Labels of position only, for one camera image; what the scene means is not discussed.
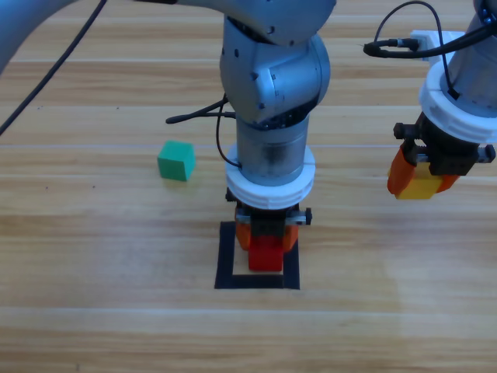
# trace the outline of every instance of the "yellow cube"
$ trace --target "yellow cube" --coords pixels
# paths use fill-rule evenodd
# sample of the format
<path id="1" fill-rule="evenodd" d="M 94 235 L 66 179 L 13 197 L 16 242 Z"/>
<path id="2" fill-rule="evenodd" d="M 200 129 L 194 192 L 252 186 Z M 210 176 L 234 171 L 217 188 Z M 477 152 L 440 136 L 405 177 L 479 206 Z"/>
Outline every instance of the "yellow cube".
<path id="1" fill-rule="evenodd" d="M 442 185 L 442 176 L 433 176 L 429 173 L 429 163 L 419 163 L 415 169 L 415 176 L 400 194 L 398 200 L 429 200 L 436 194 Z"/>

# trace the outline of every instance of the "white ring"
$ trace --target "white ring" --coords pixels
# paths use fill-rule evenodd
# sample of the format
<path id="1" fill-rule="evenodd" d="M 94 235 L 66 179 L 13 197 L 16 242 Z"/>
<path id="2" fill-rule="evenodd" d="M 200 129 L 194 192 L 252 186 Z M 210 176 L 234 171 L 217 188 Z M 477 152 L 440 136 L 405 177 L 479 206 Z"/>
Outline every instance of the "white ring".
<path id="1" fill-rule="evenodd" d="M 423 113 L 443 132 L 475 144 L 497 141 L 497 118 L 477 117 L 455 106 L 442 92 L 443 63 L 436 63 L 419 91 Z"/>
<path id="2" fill-rule="evenodd" d="M 231 147 L 228 158 L 237 162 L 236 145 Z M 261 210 L 282 210 L 299 204 L 312 190 L 316 161 L 307 146 L 302 173 L 291 183 L 282 186 L 262 186 L 248 181 L 238 167 L 226 164 L 226 184 L 235 198 L 250 207 Z"/>

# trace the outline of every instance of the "wire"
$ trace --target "wire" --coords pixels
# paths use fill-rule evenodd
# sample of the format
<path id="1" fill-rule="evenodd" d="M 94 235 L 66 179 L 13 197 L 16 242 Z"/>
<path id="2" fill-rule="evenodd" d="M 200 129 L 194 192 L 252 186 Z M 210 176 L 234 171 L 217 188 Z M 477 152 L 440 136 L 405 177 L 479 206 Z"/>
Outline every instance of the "wire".
<path id="1" fill-rule="evenodd" d="M 228 98 L 226 97 L 226 93 L 224 94 L 224 97 L 222 99 L 223 103 L 219 107 L 219 114 L 223 113 L 224 101 L 226 101 L 226 103 L 228 102 Z M 224 153 L 223 153 L 223 149 L 221 148 L 221 142 L 219 140 L 219 128 L 220 128 L 220 126 L 221 126 L 221 115 L 219 115 L 219 117 L 217 117 L 217 125 L 216 125 L 216 144 L 217 144 L 217 150 L 219 151 L 219 154 L 220 154 L 221 158 L 224 159 L 224 161 L 227 164 L 235 166 L 235 167 L 238 167 L 239 169 L 241 169 L 242 168 L 242 164 L 241 163 L 235 163 L 235 162 L 230 161 L 228 159 L 228 157 L 226 157 L 226 155 L 224 155 Z"/>
<path id="2" fill-rule="evenodd" d="M 395 52 L 395 51 L 384 51 L 379 48 L 379 43 L 368 43 L 364 45 L 364 53 L 371 57 L 379 58 L 399 58 L 399 59 L 413 59 L 413 58 L 430 58 L 440 56 L 441 54 L 447 54 L 452 52 L 460 51 L 461 49 L 471 47 L 481 41 L 491 37 L 497 33 L 497 23 L 491 23 L 487 26 L 483 26 L 475 31 L 465 34 L 464 36 L 451 41 L 450 43 L 444 44 L 442 47 L 437 47 L 433 49 L 428 49 L 427 51 L 415 51 L 415 52 Z"/>
<path id="3" fill-rule="evenodd" d="M 176 123 L 181 123 L 181 122 L 191 120 L 194 118 L 198 118 L 198 117 L 212 117 L 211 115 L 204 115 L 204 114 L 207 114 L 210 111 L 215 110 L 218 107 L 221 107 L 226 103 L 228 103 L 228 98 L 222 99 L 221 101 L 219 101 L 217 103 L 213 103 L 212 105 L 209 105 L 208 107 L 204 107 L 203 109 L 200 109 L 200 110 L 198 110 L 194 113 L 191 113 L 191 114 L 178 115 L 177 117 L 170 117 L 170 118 L 166 119 L 165 122 L 167 124 L 176 124 Z"/>
<path id="4" fill-rule="evenodd" d="M 385 25 L 385 23 L 396 12 L 398 12 L 400 9 L 402 9 L 402 8 L 404 8 L 406 6 L 409 6 L 409 5 L 423 5 L 426 8 L 428 8 L 431 11 L 431 13 L 433 13 L 433 16 L 435 17 L 435 20 L 436 20 L 436 27 L 438 29 L 438 36 L 439 36 L 439 39 L 440 39 L 440 46 L 443 47 L 442 23 L 440 22 L 440 17 L 438 16 L 438 13 L 427 2 L 422 2 L 422 1 L 419 1 L 419 0 L 414 0 L 414 1 L 405 2 L 404 4 L 399 5 L 397 8 L 395 8 L 390 13 L 388 13 L 388 15 L 384 18 L 384 20 L 381 22 L 380 26 L 378 27 L 378 31 L 376 32 L 376 35 L 374 36 L 374 43 L 378 46 L 378 48 L 381 47 L 381 46 L 383 46 L 381 44 L 378 45 L 378 37 L 380 37 L 380 33 L 381 33 L 381 31 L 382 31 L 383 26 Z M 388 46 L 402 47 L 402 45 L 388 45 Z M 442 54 L 442 59 L 443 59 L 443 69 L 445 70 L 445 77 L 447 79 L 447 86 L 449 88 L 449 93 L 452 95 L 453 98 L 458 99 L 459 98 L 459 93 L 456 92 L 456 90 L 454 89 L 454 86 L 453 86 L 452 82 L 450 81 L 449 67 L 448 67 L 448 64 L 447 64 L 447 57 L 446 57 L 445 53 Z"/>
<path id="5" fill-rule="evenodd" d="M 195 118 L 201 118 L 201 117 L 224 117 L 224 118 L 231 118 L 231 119 L 236 119 L 236 113 L 235 112 L 231 112 L 231 111 L 224 111 L 223 113 L 202 113 L 202 114 L 198 114 L 195 116 L 195 118 L 188 118 L 188 119 L 185 119 L 185 120 L 177 120 L 176 121 L 176 118 L 179 118 L 179 117 L 183 117 L 183 115 L 180 115 L 180 116 L 177 116 L 177 117 L 172 117 L 172 118 L 168 118 L 166 123 L 167 124 L 177 124 L 177 123 L 181 123 L 185 120 L 190 120 L 190 119 L 195 119 Z"/>
<path id="6" fill-rule="evenodd" d="M 85 25 L 79 31 L 76 38 L 73 40 L 68 49 L 62 54 L 62 56 L 58 59 L 55 65 L 50 69 L 50 71 L 41 79 L 41 82 L 38 83 L 36 88 L 21 102 L 21 104 L 17 107 L 17 109 L 10 115 L 10 117 L 5 121 L 5 123 L 0 127 L 0 136 L 10 127 L 12 123 L 17 119 L 17 117 L 24 111 L 24 109 L 34 100 L 34 98 L 41 92 L 41 90 L 47 85 L 47 83 L 53 78 L 57 70 L 63 65 L 63 63 L 68 59 L 73 50 L 78 46 L 79 42 L 86 35 L 89 28 L 95 22 L 96 17 L 102 11 L 104 5 L 107 3 L 107 0 L 100 0 L 100 3 L 97 5 L 96 9 L 91 14 L 88 21 L 86 21 Z"/>

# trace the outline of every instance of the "black square outline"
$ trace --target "black square outline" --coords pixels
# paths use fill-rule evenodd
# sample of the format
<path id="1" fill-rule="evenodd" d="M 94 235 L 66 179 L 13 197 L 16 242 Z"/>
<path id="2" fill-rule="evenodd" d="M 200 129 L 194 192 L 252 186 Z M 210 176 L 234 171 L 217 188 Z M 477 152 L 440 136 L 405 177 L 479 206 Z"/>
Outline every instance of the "black square outline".
<path id="1" fill-rule="evenodd" d="M 236 223 L 221 222 L 215 289 L 301 289 L 298 242 L 283 257 L 283 274 L 233 274 L 235 236 Z"/>

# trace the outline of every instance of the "table surface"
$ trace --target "table surface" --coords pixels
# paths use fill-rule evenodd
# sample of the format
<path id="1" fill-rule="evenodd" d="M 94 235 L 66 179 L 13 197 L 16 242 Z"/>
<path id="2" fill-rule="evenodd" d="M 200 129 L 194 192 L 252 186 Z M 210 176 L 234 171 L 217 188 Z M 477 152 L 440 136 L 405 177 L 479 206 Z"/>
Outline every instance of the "table surface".
<path id="1" fill-rule="evenodd" d="M 470 0 L 436 0 L 465 30 Z M 0 120 L 96 6 L 47 20 L 0 81 Z M 217 291 L 224 164 L 215 123 L 168 116 L 222 97 L 222 17 L 110 0 L 69 61 L 0 140 L 0 371 L 497 371 L 497 167 L 397 201 L 394 123 L 420 113 L 421 61 L 366 57 L 397 0 L 341 0 L 321 34 L 333 80 L 311 117 L 318 171 L 303 203 L 300 291 Z M 386 37 L 433 29 L 422 7 Z M 168 139 L 196 146 L 188 183 L 164 181 Z M 222 141 L 235 140 L 226 120 Z M 238 248 L 235 273 L 247 273 Z"/>

